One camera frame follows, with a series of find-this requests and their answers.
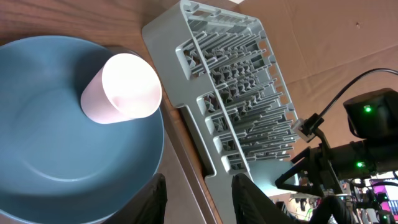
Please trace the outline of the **pink cup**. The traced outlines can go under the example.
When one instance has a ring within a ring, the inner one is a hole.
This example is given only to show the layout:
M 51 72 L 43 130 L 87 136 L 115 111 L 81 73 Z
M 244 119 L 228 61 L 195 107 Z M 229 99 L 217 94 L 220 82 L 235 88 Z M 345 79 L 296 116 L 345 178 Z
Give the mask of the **pink cup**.
M 137 55 L 113 55 L 84 89 L 84 114 L 99 124 L 146 118 L 157 111 L 162 86 L 155 70 Z

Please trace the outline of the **brown serving tray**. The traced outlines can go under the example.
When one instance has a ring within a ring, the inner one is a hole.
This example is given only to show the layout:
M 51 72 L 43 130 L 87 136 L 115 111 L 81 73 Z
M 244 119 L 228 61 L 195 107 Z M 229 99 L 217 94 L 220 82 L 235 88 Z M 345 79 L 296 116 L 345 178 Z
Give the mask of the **brown serving tray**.
M 168 202 L 165 223 L 221 223 L 202 176 L 196 145 L 180 111 L 163 93 L 160 105 L 164 120 L 164 153 L 159 172 L 165 175 Z

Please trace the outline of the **light blue cup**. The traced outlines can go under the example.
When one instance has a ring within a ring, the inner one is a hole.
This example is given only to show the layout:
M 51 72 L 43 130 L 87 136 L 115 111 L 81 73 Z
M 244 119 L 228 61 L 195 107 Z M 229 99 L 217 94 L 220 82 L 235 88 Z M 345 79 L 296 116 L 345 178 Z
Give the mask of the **light blue cup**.
M 248 162 L 253 182 L 268 197 L 294 193 L 291 190 L 278 189 L 275 181 L 290 168 L 293 164 L 290 161 L 266 160 Z

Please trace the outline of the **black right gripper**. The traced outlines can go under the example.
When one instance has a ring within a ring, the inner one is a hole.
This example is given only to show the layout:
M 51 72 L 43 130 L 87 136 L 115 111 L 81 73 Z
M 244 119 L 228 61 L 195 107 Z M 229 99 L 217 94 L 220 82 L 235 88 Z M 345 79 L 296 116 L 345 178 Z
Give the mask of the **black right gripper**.
M 315 135 L 322 142 L 316 148 L 308 147 L 295 156 L 291 162 L 294 164 L 288 171 L 283 173 L 275 180 L 278 189 L 296 191 L 303 194 L 309 194 L 324 197 L 325 190 L 332 190 L 334 194 L 342 194 L 343 189 L 338 180 L 335 171 L 330 162 L 330 145 L 325 134 L 320 130 L 315 130 Z M 306 172 L 312 185 L 292 185 L 285 182 L 293 175 Z

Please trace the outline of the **grey dishwasher rack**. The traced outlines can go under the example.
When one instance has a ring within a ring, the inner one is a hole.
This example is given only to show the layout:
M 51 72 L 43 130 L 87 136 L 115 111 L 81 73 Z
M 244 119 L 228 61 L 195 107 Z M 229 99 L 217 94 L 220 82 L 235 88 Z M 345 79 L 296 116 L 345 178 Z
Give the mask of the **grey dishwasher rack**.
M 206 186 L 223 223 L 234 223 L 231 181 L 248 162 L 290 161 L 297 140 L 291 97 L 261 22 L 180 1 L 142 29 L 175 108 L 186 109 Z

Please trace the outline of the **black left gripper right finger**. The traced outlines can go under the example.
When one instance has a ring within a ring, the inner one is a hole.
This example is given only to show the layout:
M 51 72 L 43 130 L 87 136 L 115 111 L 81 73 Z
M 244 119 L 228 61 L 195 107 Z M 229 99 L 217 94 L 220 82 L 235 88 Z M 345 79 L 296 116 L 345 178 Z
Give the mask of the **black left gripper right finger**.
M 232 199 L 237 224 L 296 223 L 244 174 L 233 177 Z

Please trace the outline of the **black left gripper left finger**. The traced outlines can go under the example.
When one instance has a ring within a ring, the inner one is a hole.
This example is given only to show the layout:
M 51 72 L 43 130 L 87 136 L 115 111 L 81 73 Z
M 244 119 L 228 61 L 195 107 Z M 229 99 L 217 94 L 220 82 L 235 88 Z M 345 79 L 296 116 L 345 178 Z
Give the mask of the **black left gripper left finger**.
M 166 179 L 158 173 L 103 224 L 164 224 L 166 206 Z

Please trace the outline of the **dark blue plate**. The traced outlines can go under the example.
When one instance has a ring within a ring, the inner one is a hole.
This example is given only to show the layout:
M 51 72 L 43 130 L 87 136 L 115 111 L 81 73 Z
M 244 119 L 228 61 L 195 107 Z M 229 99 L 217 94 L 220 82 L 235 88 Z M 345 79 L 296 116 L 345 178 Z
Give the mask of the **dark blue plate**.
M 112 52 L 75 37 L 1 47 L 1 213 L 30 223 L 96 223 L 122 209 L 157 172 L 162 113 L 90 120 L 80 96 Z

